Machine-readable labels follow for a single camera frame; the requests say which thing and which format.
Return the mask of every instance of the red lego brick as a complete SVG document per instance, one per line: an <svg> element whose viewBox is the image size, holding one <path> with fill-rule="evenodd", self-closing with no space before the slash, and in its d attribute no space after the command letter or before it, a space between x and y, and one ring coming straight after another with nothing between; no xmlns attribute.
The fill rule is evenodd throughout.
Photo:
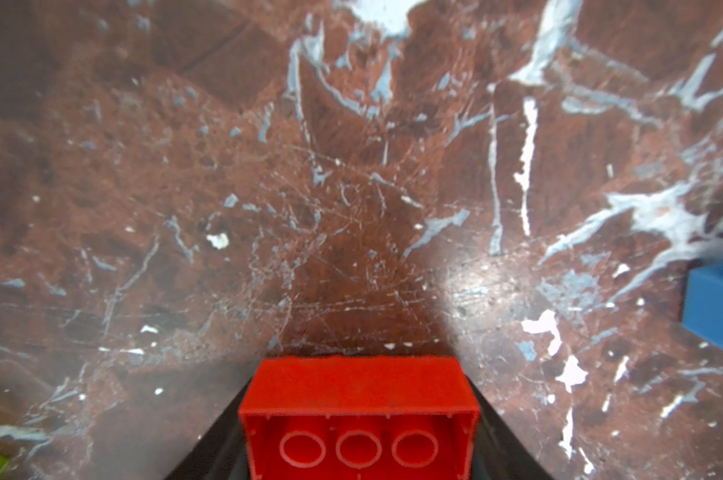
<svg viewBox="0 0 723 480"><path fill-rule="evenodd" d="M479 412L453 358L285 358L239 418L254 480L468 480Z"/></svg>

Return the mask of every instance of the red marble floor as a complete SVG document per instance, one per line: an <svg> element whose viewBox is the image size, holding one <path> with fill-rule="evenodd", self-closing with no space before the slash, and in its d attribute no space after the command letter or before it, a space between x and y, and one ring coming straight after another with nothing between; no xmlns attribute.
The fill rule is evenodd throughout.
<svg viewBox="0 0 723 480"><path fill-rule="evenodd" d="M7 479L162 478L266 356L429 353L555 478L723 478L722 253L723 1L0 2Z"/></svg>

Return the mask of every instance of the white speck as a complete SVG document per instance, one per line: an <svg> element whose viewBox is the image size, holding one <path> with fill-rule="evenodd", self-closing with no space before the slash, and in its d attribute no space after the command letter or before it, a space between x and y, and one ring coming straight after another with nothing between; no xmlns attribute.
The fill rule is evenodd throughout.
<svg viewBox="0 0 723 480"><path fill-rule="evenodd" d="M676 407L682 404L684 401L684 396L680 393L677 396L671 400L671 403L663 407L663 410L660 411L660 417L661 418L667 418L669 415L673 413L674 410L676 410Z"/></svg>
<svg viewBox="0 0 723 480"><path fill-rule="evenodd" d="M559 442L559 447L563 448L567 458L572 458L572 436L574 432L575 422L572 419L572 407L570 407L567 412L567 423L564 424L564 428L561 430L561 442Z"/></svg>
<svg viewBox="0 0 723 480"><path fill-rule="evenodd" d="M612 277L613 277L613 278L617 278L618 276L621 276L621 275L625 274L625 272L630 272L630 271L631 271L631 267L630 267L630 266L628 266L628 265L626 265L626 264L619 264L619 265L617 266L617 270L615 270L615 273L612 274Z"/></svg>
<svg viewBox="0 0 723 480"><path fill-rule="evenodd" d="M524 99L524 117L527 119L527 136L521 148L519 161L522 164L521 173L513 174L513 179L521 185L521 226L524 235L529 236L529 211L527 211L527 192L529 191L529 175L532 173L532 157L535 154L535 134L537 133L537 104L535 99Z"/></svg>
<svg viewBox="0 0 723 480"><path fill-rule="evenodd" d="M623 357L622 360L620 360L620 364L617 366L617 371L615 372L615 379L613 380L613 383L617 383L620 379L623 378L623 375L625 375L625 372L628 371L626 366L628 365L628 356L626 355Z"/></svg>
<svg viewBox="0 0 723 480"><path fill-rule="evenodd" d="M564 364L564 371L561 372L561 375L556 377L556 379L564 384L564 388L567 389L569 393L572 393L572 387L584 383L587 376L588 372L578 366L578 360L575 355L570 355Z"/></svg>
<svg viewBox="0 0 723 480"><path fill-rule="evenodd" d="M609 410L609 403L612 401L612 394L607 393L606 398L604 399L604 403L602 403L602 412L606 413L607 410Z"/></svg>
<svg viewBox="0 0 723 480"><path fill-rule="evenodd" d="M546 310L540 313L539 320L524 320L521 322L521 328L527 333L545 333L553 334L553 340L548 345L548 355L554 356L561 348L561 335L556 326L556 313L553 310Z"/></svg>
<svg viewBox="0 0 723 480"><path fill-rule="evenodd" d="M593 463L588 459L586 456L586 452L583 451L582 448L578 448L578 451L580 452L580 455L583 456L583 460L586 462L586 465L583 466L583 473L586 475L591 475L593 473L593 470L596 468L593 466Z"/></svg>
<svg viewBox="0 0 723 480"><path fill-rule="evenodd" d="M415 208L423 208L423 204L414 201L414 200L412 199L412 197L410 197L410 196L408 196L408 195L402 195L402 196L401 196L401 201L403 201L403 202L404 202L405 204L407 204L407 205L414 206Z"/></svg>
<svg viewBox="0 0 723 480"><path fill-rule="evenodd" d="M406 37L409 33L407 14L415 5L427 0L338 0L335 5L347 8L356 18L371 24L386 37Z"/></svg>
<svg viewBox="0 0 723 480"><path fill-rule="evenodd" d="M229 244L228 235L226 235L225 233L217 234L217 235L207 235L207 240L209 240L210 243L217 250L222 250L222 249L226 248Z"/></svg>
<svg viewBox="0 0 723 480"><path fill-rule="evenodd" d="M235 194L231 194L228 197L226 197L226 200L223 201L222 206L224 206L225 208L233 208L238 203L239 203L239 197L236 197Z"/></svg>

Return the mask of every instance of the blue lego brick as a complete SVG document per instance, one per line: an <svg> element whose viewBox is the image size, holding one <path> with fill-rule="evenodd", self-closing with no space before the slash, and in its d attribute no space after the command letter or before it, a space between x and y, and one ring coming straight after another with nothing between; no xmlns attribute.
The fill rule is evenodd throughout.
<svg viewBox="0 0 723 480"><path fill-rule="evenodd" d="M682 324L723 349L723 261L689 273Z"/></svg>

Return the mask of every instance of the lego brick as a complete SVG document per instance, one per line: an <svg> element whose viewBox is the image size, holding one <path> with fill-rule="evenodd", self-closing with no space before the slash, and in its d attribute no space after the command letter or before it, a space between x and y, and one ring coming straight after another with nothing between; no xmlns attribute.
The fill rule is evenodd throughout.
<svg viewBox="0 0 723 480"><path fill-rule="evenodd" d="M723 262L689 273L682 324L723 349Z"/></svg>
<svg viewBox="0 0 723 480"><path fill-rule="evenodd" d="M480 408L441 357L265 360L239 410L255 480L467 480Z"/></svg>

